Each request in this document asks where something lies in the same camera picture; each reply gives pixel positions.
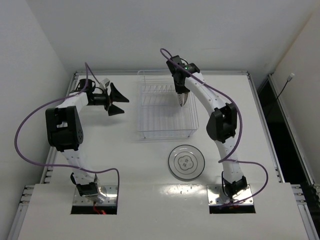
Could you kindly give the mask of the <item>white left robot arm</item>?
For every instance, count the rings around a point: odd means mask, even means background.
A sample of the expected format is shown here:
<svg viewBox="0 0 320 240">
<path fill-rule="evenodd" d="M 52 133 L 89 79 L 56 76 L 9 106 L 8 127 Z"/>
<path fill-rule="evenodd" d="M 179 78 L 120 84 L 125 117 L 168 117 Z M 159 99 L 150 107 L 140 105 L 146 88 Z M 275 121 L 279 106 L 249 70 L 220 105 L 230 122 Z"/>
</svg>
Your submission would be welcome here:
<svg viewBox="0 0 320 240">
<path fill-rule="evenodd" d="M 79 81 L 79 88 L 70 94 L 56 107 L 45 111 L 48 142 L 61 152 L 72 166 L 70 179 L 76 186 L 81 197 L 94 203 L 103 203 L 107 199 L 107 189 L 102 186 L 98 176 L 89 167 L 89 161 L 80 145 L 84 141 L 79 113 L 85 106 L 103 106 L 109 116 L 123 114 L 124 111 L 115 106 L 114 102 L 128 103 L 109 79 L 99 84 L 102 93 L 95 93 L 92 80 Z"/>
</svg>

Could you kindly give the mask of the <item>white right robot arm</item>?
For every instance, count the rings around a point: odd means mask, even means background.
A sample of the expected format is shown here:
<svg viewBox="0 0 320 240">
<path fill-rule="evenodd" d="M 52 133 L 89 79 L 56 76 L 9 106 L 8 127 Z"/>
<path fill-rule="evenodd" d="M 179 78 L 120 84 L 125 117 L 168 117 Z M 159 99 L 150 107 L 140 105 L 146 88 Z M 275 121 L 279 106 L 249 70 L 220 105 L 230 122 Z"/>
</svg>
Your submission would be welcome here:
<svg viewBox="0 0 320 240">
<path fill-rule="evenodd" d="M 248 185 L 235 151 L 239 145 L 235 141 L 237 107 L 233 102 L 225 102 L 221 94 L 216 94 L 206 86 L 200 69 L 194 63 L 184 64 L 180 56 L 176 55 L 170 57 L 166 64 L 173 77 L 179 104 L 184 106 L 191 92 L 209 115 L 206 132 L 218 148 L 223 167 L 224 194 L 231 199 Z"/>
</svg>

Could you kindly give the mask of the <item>white plate green rim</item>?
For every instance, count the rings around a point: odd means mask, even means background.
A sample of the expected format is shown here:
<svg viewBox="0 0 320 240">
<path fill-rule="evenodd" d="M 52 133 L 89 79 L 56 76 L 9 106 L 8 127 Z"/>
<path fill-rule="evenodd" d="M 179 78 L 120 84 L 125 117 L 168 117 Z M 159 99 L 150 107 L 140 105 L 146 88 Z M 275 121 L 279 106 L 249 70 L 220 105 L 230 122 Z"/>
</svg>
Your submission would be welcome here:
<svg viewBox="0 0 320 240">
<path fill-rule="evenodd" d="M 206 166 L 202 152 L 189 144 L 175 147 L 170 152 L 167 162 L 170 173 L 176 179 L 184 182 L 199 178 Z"/>
</svg>

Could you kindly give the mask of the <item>orange sunburst plate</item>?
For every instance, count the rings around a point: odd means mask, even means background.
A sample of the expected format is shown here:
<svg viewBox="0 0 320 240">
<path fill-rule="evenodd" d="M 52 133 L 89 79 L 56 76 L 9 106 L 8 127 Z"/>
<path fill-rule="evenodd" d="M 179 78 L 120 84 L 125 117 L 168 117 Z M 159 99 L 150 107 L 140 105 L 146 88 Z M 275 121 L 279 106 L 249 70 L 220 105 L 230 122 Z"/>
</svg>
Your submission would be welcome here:
<svg viewBox="0 0 320 240">
<path fill-rule="evenodd" d="M 187 103 L 188 96 L 189 96 L 189 92 L 182 94 L 182 106 L 184 106 Z"/>
</svg>

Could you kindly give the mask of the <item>dark green ring plate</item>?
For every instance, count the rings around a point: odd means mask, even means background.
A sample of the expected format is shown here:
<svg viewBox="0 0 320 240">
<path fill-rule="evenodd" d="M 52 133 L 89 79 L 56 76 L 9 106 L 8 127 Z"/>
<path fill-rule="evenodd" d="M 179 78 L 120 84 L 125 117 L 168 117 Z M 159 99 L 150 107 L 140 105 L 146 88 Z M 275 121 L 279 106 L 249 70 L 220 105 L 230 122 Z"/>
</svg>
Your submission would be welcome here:
<svg viewBox="0 0 320 240">
<path fill-rule="evenodd" d="M 181 106 L 181 107 L 183 107 L 184 106 L 184 94 L 182 93 L 182 94 L 178 94 L 177 95 L 178 96 L 178 101 L 179 101 L 179 105 Z"/>
</svg>

